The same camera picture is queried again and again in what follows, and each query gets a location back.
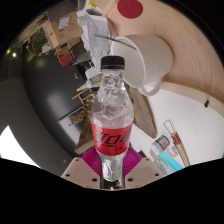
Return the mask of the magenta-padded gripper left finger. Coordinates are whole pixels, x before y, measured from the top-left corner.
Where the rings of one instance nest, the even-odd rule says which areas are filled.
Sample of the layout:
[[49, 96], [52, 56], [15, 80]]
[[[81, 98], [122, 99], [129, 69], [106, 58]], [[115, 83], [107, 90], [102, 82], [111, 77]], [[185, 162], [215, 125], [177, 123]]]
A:
[[99, 189], [101, 161], [94, 147], [82, 158], [75, 157], [68, 165], [62, 178], [84, 188]]

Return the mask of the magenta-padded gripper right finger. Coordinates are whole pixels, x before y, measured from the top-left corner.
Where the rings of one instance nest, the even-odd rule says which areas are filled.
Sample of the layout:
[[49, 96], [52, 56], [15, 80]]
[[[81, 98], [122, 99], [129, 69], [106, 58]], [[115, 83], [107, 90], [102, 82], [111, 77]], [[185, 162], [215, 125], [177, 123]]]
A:
[[123, 161], [126, 189], [140, 188], [163, 177], [154, 162], [129, 148]]

